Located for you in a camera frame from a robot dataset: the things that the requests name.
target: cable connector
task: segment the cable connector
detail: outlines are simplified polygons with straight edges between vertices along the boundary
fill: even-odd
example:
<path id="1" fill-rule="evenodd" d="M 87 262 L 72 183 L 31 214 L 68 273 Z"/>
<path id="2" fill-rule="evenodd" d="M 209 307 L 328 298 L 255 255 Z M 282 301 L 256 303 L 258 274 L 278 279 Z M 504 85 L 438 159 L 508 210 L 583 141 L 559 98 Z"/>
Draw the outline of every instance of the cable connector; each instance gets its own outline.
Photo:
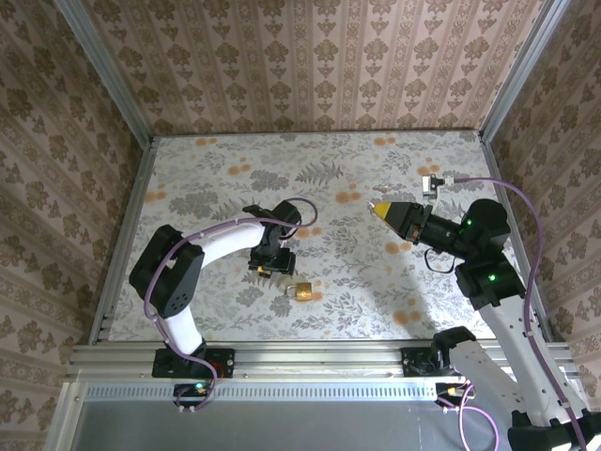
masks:
<path id="1" fill-rule="evenodd" d="M 458 388 L 451 387 L 447 390 L 447 395 L 449 395 L 450 397 L 462 397 L 465 392 L 466 392 L 465 389 L 463 389 L 461 387 L 458 387 Z M 472 394 L 468 395 L 468 399 L 475 399 L 475 398 L 476 398 L 476 395 L 472 395 Z"/>
<path id="2" fill-rule="evenodd" d="M 424 197 L 436 199 L 438 196 L 438 188 L 443 184 L 444 180 L 438 179 L 435 174 L 422 176 L 422 195 Z"/>

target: metal extrusion bar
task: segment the metal extrusion bar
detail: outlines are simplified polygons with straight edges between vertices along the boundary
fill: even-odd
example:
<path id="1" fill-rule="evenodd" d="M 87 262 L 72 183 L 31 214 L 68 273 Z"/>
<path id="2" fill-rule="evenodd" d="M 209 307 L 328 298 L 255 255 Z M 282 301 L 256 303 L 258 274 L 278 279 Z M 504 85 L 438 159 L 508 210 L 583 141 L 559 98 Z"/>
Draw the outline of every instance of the metal extrusion bar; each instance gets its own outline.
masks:
<path id="1" fill-rule="evenodd" d="M 522 44 L 516 61 L 509 70 L 499 95 L 490 107 L 490 111 L 488 111 L 480 129 L 486 141 L 492 141 L 495 133 L 505 120 L 517 98 L 517 94 L 526 83 L 569 4 L 569 0 L 547 0 L 541 7 L 541 11 L 536 17 L 528 37 Z"/>
<path id="2" fill-rule="evenodd" d="M 71 449 L 86 393 L 87 383 L 63 383 L 53 421 L 48 429 L 44 451 Z"/>
<path id="3" fill-rule="evenodd" d="M 65 16 L 77 40 L 106 86 L 121 115 L 130 126 L 135 139 L 144 150 L 150 144 L 151 131 L 140 112 L 136 100 L 121 72 L 102 41 L 100 34 L 87 15 L 83 2 L 79 0 L 56 0 L 56 5 Z"/>
<path id="4" fill-rule="evenodd" d="M 511 374 L 499 344 L 481 340 L 487 354 Z M 213 348 L 236 350 L 233 381 L 242 382 L 395 382 L 432 381 L 430 378 L 404 378 L 400 349 L 429 347 L 430 341 L 399 340 L 376 342 L 243 342 L 209 343 Z M 68 381 L 85 382 L 184 382 L 152 379 L 155 350 L 161 342 L 99 343 L 76 347 L 68 368 Z M 553 358 L 570 379 L 578 377 L 569 348 L 565 343 L 549 345 Z M 458 381 L 457 377 L 436 381 Z"/>
<path id="5" fill-rule="evenodd" d="M 135 237 L 136 225 L 146 195 L 146 187 L 148 186 L 150 176 L 152 175 L 152 167 L 157 154 L 157 145 L 158 140 L 153 141 L 150 150 L 142 155 L 142 161 L 138 167 L 138 173 L 131 190 L 130 201 L 125 210 L 119 237 L 116 241 L 111 266 L 109 267 L 109 272 L 104 281 L 104 287 L 102 288 L 102 294 L 100 295 L 100 302 L 98 310 L 96 311 L 96 317 L 94 317 L 88 344 L 95 344 L 99 340 L 101 334 L 106 335 L 106 337 L 103 338 L 108 338 L 109 330 L 102 329 L 102 324 L 105 321 L 105 315 L 114 313 L 113 309 L 119 297 L 121 284 L 123 284 L 125 269 L 130 257 L 133 238 Z"/>

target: aluminum frame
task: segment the aluminum frame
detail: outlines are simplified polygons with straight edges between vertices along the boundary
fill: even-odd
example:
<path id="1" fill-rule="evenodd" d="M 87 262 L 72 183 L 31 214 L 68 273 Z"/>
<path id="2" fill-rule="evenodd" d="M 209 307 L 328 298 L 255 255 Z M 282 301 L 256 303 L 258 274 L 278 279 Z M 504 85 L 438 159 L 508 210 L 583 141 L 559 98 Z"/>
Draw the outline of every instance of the aluminum frame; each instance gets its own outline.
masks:
<path id="1" fill-rule="evenodd" d="M 480 340 L 480 343 L 491 359 L 511 375 L 511 368 L 499 343 L 496 340 Z M 263 396 L 261 392 L 256 392 L 257 389 L 307 386 L 314 390 L 321 387 L 324 390 L 332 387 L 341 390 L 365 388 L 364 393 L 357 393 L 348 400 L 377 401 L 397 400 L 391 395 L 393 390 L 405 386 L 418 392 L 423 390 L 421 394 L 415 393 L 414 397 L 428 400 L 432 383 L 463 381 L 458 377 L 403 376 L 401 348 L 429 344 L 427 340 L 208 343 L 211 347 L 234 348 L 237 352 L 234 379 L 225 385 L 226 388 L 238 390 L 234 396 L 226 397 L 230 401 L 253 400 L 257 395 Z M 153 379 L 151 368 L 154 352 L 162 347 L 162 342 L 100 342 L 96 346 L 75 347 L 44 449 L 71 449 L 88 393 L 94 395 L 95 398 L 91 400 L 96 401 L 103 390 L 107 391 L 104 400 L 114 399 L 123 390 L 132 390 L 134 393 L 119 400 L 157 400 L 156 397 L 167 400 L 169 385 L 196 381 Z M 552 343 L 549 348 L 555 362 L 582 395 L 578 368 L 567 344 Z M 384 391 L 384 395 L 374 396 L 374 393 L 381 394 L 380 390 Z M 330 398 L 339 400 L 335 394 Z"/>
<path id="2" fill-rule="evenodd" d="M 106 274 L 104 287 L 102 287 L 102 293 L 100 294 L 98 309 L 96 310 L 94 322 L 92 323 L 90 335 L 87 340 L 90 345 L 96 344 L 99 339 L 100 329 L 105 320 L 105 316 L 111 318 L 115 312 L 115 305 L 125 278 L 125 269 L 128 260 L 130 259 L 133 238 L 135 237 L 138 219 L 140 218 L 142 205 L 144 204 L 146 189 L 150 182 L 150 177 L 152 176 L 152 169 L 157 155 L 157 145 L 159 142 L 159 139 L 152 141 L 148 146 L 148 150 L 142 155 L 142 160 L 138 166 L 138 172 L 135 177 L 135 182 L 133 183 L 133 188 L 131 189 L 128 207 L 125 210 L 123 223 L 121 224 L 119 236 L 116 241 L 115 252 L 111 259 L 109 271 Z"/>
<path id="3" fill-rule="evenodd" d="M 107 51 L 94 23 L 87 15 L 84 3 L 80 0 L 56 0 L 73 34 L 82 45 L 87 57 L 100 79 L 109 91 L 121 115 L 143 150 L 148 148 L 152 133 L 130 88 L 121 76 L 118 65 Z"/>
<path id="4" fill-rule="evenodd" d="M 570 0 L 546 0 L 541 6 L 541 11 L 534 20 L 516 61 L 509 69 L 499 94 L 480 127 L 480 132 L 487 142 L 492 142 L 569 4 Z"/>

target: black mounting bracket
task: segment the black mounting bracket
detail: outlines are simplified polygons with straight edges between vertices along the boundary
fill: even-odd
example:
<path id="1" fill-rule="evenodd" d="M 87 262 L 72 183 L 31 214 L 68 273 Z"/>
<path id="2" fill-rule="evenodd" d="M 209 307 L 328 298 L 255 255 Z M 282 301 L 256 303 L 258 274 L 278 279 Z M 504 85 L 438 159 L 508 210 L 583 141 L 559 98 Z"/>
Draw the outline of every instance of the black mounting bracket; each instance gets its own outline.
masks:
<path id="1" fill-rule="evenodd" d="M 232 379 L 236 352 L 224 348 L 206 348 L 196 355 L 213 365 L 220 379 Z M 201 364 L 182 359 L 169 348 L 157 350 L 152 364 L 155 379 L 211 379 L 210 370 Z"/>
<path id="2" fill-rule="evenodd" d="M 198 405 L 208 396 L 210 388 L 205 384 L 177 383 L 173 387 L 173 397 L 179 399 L 179 406 L 187 409 Z"/>
<path id="3" fill-rule="evenodd" d="M 290 224 L 299 224 L 301 214 L 290 202 L 284 200 L 275 209 L 265 210 L 258 205 L 249 205 L 242 209 L 256 218 L 270 218 Z M 261 277 L 270 278 L 273 272 L 292 275 L 296 265 L 296 256 L 288 248 L 282 248 L 280 240 L 286 236 L 291 227 L 274 223 L 262 223 L 265 227 L 261 242 L 251 249 L 249 270 L 257 271 Z"/>
<path id="4" fill-rule="evenodd" d="M 170 225 L 163 225 L 154 233 L 130 274 L 130 284 L 142 299 L 162 260 L 182 239 L 181 232 Z M 162 270 L 150 297 L 162 318 L 177 315 L 192 301 L 204 258 L 203 248 L 189 242 L 172 255 L 173 267 Z"/>
<path id="5" fill-rule="evenodd" d="M 476 337 L 464 326 L 434 334 L 429 348 L 401 348 L 403 375 L 406 377 L 459 376 L 451 366 L 449 351 L 463 341 Z"/>
<path id="6" fill-rule="evenodd" d="M 601 433 L 601 412 L 582 411 L 578 419 L 580 430 L 586 443 Z M 580 449 L 578 438 L 571 422 L 560 424 L 551 420 L 548 427 L 533 426 L 526 413 L 512 412 L 512 426 L 507 431 L 507 438 L 514 451 L 548 451 L 549 449 Z"/>

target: gray fern pattern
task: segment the gray fern pattern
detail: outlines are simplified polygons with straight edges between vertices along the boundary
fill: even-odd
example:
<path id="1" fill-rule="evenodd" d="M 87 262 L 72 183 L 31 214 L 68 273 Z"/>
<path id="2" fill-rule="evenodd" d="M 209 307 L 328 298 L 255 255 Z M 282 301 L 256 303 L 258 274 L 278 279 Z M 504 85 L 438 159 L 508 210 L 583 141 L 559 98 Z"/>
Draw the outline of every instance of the gray fern pattern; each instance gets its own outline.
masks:
<path id="1" fill-rule="evenodd" d="M 424 171 L 488 174 L 476 133 L 162 138 L 126 274 L 159 226 L 170 224 L 188 235 L 241 217 L 244 206 L 273 208 L 302 195 L 317 204 L 319 219 L 286 243 L 297 255 L 292 277 L 266 279 L 249 272 L 248 251 L 217 260 L 201 272 L 191 307 L 205 339 L 429 338 L 459 324 L 480 338 L 492 337 L 454 278 L 429 272 L 424 248 L 402 242 L 368 209 L 368 200 L 422 202 Z M 494 188 L 471 183 L 443 190 L 438 214 L 457 221 L 481 197 L 494 198 Z M 310 209 L 298 205 L 303 221 L 309 221 Z M 599 226 L 586 235 L 598 238 Z M 507 254 L 515 263 L 511 245 Z M 451 264 L 445 256 L 431 257 L 440 269 Z M 285 288 L 299 281 L 312 283 L 312 301 L 285 296 Z M 127 282 L 110 338 L 159 339 Z"/>
<path id="2" fill-rule="evenodd" d="M 336 166 L 334 162 L 330 164 L 324 162 L 310 163 L 302 168 L 301 172 L 296 176 L 295 181 L 312 183 L 319 186 L 323 184 L 324 187 L 327 187 L 331 180 L 338 179 L 343 175 L 340 165 Z"/>

